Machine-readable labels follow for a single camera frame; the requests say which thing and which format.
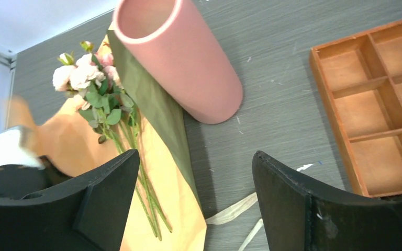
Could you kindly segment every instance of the flower bud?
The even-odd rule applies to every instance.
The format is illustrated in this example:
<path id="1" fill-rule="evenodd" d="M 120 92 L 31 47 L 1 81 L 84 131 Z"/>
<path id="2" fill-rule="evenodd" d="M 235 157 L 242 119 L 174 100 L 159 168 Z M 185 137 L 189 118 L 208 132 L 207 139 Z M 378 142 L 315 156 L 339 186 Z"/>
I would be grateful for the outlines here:
<path id="1" fill-rule="evenodd" d="M 73 65 L 75 63 L 75 59 L 73 58 L 73 56 L 68 53 L 62 53 L 61 55 L 59 55 L 58 60 L 63 65 Z"/>
<path id="2" fill-rule="evenodd" d="M 86 52 L 92 52 L 94 45 L 91 42 L 88 41 L 82 41 L 81 42 L 81 47 L 84 49 Z"/>

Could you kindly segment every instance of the pink cylinder vase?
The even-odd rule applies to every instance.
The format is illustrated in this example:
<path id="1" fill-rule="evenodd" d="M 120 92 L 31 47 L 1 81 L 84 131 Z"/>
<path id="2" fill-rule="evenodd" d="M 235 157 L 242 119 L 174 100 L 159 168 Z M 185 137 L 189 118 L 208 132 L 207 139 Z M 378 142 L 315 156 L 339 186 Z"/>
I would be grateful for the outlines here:
<path id="1" fill-rule="evenodd" d="M 122 0 L 116 36 L 196 120 L 216 124 L 239 109 L 243 89 L 192 0 Z"/>

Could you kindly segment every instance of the eucalyptus leaf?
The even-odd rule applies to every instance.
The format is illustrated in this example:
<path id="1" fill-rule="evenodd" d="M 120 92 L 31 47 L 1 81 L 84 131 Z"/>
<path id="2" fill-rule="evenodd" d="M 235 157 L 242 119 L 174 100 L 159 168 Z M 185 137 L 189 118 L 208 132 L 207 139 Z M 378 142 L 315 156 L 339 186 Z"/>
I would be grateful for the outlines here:
<path id="1" fill-rule="evenodd" d="M 97 134 L 103 134 L 103 129 L 101 127 L 93 128 L 93 131 Z"/>
<path id="2" fill-rule="evenodd" d="M 98 69 L 100 71 L 103 70 L 103 67 L 102 67 L 101 63 L 99 62 L 98 58 L 93 53 L 92 53 L 92 62 L 95 63 L 98 66 Z"/>
<path id="3" fill-rule="evenodd" d="M 83 117 L 87 122 L 95 120 L 95 118 L 93 117 L 93 112 L 90 109 L 87 110 L 79 109 L 78 112 L 81 115 L 81 117 Z"/>
<path id="4" fill-rule="evenodd" d="M 118 108 L 118 106 L 120 105 L 118 99 L 116 98 L 116 94 L 114 94 L 114 93 L 112 93 L 108 96 L 108 102 L 110 104 L 111 110 Z"/>
<path id="5" fill-rule="evenodd" d="M 96 120 L 89 121 L 88 125 L 95 129 L 99 127 L 99 123 Z"/>
<path id="6" fill-rule="evenodd" d="M 96 88 L 96 84 L 91 82 L 90 85 L 87 87 L 88 93 L 98 93 L 98 88 Z"/>
<path id="7" fill-rule="evenodd" d="M 132 109 L 127 106 L 121 106 L 120 108 L 123 112 L 126 112 L 126 113 L 131 113 L 131 111 L 132 111 Z"/>
<path id="8" fill-rule="evenodd" d="M 94 106 L 92 106 L 92 113 L 93 113 L 93 119 L 98 120 L 99 119 L 98 109 Z"/>
<path id="9" fill-rule="evenodd" d="M 103 106 L 102 96 L 99 93 L 88 92 L 85 94 L 85 98 L 96 108 L 101 108 Z"/>
<path id="10" fill-rule="evenodd" d="M 119 122 L 121 119 L 121 109 L 113 109 L 111 113 L 107 116 L 107 124 L 113 126 Z"/>
<path id="11" fill-rule="evenodd" d="M 105 137 L 105 135 L 101 135 L 98 138 L 98 143 L 102 144 L 102 143 L 106 142 L 106 140 L 107 140 L 107 137 Z"/>
<path id="12" fill-rule="evenodd" d="M 125 93 L 120 93 L 119 97 L 121 98 L 121 102 L 124 106 L 133 107 L 135 103 L 133 100 Z"/>
<path id="13" fill-rule="evenodd" d="M 101 98 L 102 103 L 103 103 L 103 108 L 104 108 L 104 113 L 105 113 L 105 114 L 110 114 L 110 103 L 109 103 L 108 99 L 109 99 L 109 95 L 108 95 L 108 94 L 104 95 L 104 96 Z"/>
<path id="14" fill-rule="evenodd" d="M 122 89 L 119 88 L 119 86 L 117 86 L 117 85 L 113 85 L 112 88 L 113 88 L 113 93 L 119 94 L 119 93 L 121 93 L 121 91 L 122 91 Z"/>
<path id="15" fill-rule="evenodd" d="M 104 95 L 105 92 L 107 91 L 107 89 L 108 89 L 108 78 L 105 78 L 105 79 L 101 82 L 101 87 L 99 88 L 98 93 L 99 93 L 100 95 Z"/>

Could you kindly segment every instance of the olive green wrapping paper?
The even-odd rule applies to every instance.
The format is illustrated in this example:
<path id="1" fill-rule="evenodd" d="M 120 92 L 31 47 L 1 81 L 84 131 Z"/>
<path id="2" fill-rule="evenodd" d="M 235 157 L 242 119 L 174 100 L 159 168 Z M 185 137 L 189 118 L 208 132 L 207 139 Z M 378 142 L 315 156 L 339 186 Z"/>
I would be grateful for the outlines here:
<path id="1" fill-rule="evenodd" d="M 113 30 L 107 30 L 107 36 L 123 87 L 168 147 L 199 204 L 183 109 L 124 47 Z"/>

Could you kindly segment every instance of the white paint speck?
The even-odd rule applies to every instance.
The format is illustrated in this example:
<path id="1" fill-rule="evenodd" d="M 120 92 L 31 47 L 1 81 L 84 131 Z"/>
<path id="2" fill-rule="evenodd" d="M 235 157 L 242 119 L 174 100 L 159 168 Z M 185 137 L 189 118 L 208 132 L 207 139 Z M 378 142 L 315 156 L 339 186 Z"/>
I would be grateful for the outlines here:
<path id="1" fill-rule="evenodd" d="M 294 48 L 292 49 L 292 55 L 295 54 L 295 52 L 297 51 L 297 43 L 298 42 L 295 42 L 294 44 Z"/>
<path id="2" fill-rule="evenodd" d="M 299 172 L 299 171 L 304 171 L 304 170 L 308 169 L 308 168 L 311 167 L 311 166 L 313 166 L 313 164 L 306 164 L 306 165 L 303 165 L 302 167 L 297 168 L 297 171 L 298 171 L 298 172 Z"/>

